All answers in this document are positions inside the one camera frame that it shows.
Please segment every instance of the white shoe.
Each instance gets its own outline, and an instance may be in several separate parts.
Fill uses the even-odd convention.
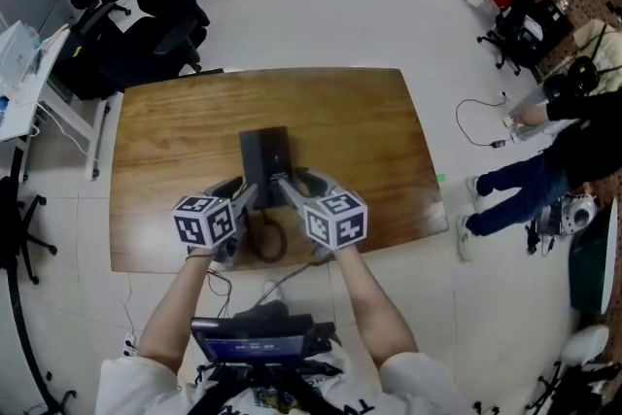
[[[276,281],[274,280],[266,280],[263,283],[263,294],[265,295],[265,293],[269,292],[270,289],[272,289],[274,286],[276,286]],[[272,291],[266,299],[263,300],[262,304],[267,304],[270,301],[283,301],[285,302],[285,297],[283,296],[283,291],[281,291],[281,286],[277,287],[274,291]]]
[[[482,196],[477,191],[477,180],[479,180],[479,177],[466,177],[466,189],[473,200],[475,211],[479,213],[481,211]]]
[[[467,215],[461,215],[456,219],[456,228],[458,232],[458,254],[463,261],[473,261],[472,239],[475,237],[473,232],[467,228]]]

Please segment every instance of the white desk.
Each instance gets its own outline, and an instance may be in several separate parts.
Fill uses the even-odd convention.
[[[76,111],[74,111],[56,91],[50,86],[48,78],[60,50],[64,45],[69,30],[65,29],[58,34],[51,42],[48,39],[44,42],[45,53],[39,64],[37,73],[29,73],[19,86],[17,96],[9,102],[4,119],[0,123],[0,141],[14,140],[15,144],[24,151],[21,162],[19,179],[23,182],[27,176],[25,166],[30,147],[30,133],[32,132],[35,113],[39,103],[44,103],[54,113],[56,113],[71,128],[80,133],[88,141],[86,154],[86,177],[93,180],[96,176],[95,161],[99,136],[104,122],[107,100],[102,100],[97,105],[93,124],[89,124]]]

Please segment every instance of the screen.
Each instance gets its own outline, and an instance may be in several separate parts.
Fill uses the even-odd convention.
[[[299,356],[302,350],[302,335],[292,337],[269,337],[265,339],[203,339],[203,344],[212,353],[212,361],[244,361],[247,359],[268,360]]]

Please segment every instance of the hand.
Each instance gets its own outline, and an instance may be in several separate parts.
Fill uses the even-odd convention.
[[[525,126],[538,126],[548,121],[546,106],[525,106],[510,116],[514,121]]]

